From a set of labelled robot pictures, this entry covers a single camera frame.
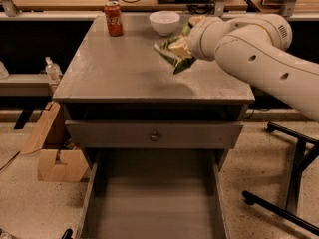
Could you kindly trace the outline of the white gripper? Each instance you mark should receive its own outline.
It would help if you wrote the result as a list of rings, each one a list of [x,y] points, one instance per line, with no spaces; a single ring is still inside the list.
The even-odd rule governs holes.
[[[182,37],[168,45],[168,48],[180,57],[195,58],[206,61],[215,59],[215,47],[218,41],[230,33],[234,27],[231,22],[223,21],[219,17],[204,15],[192,16],[188,24],[193,27],[188,37]]]

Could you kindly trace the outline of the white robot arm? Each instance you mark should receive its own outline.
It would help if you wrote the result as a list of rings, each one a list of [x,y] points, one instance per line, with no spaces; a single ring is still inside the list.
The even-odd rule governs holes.
[[[319,120],[319,65],[286,52],[292,30],[283,17],[206,17],[185,41],[193,57],[215,61],[228,74]]]

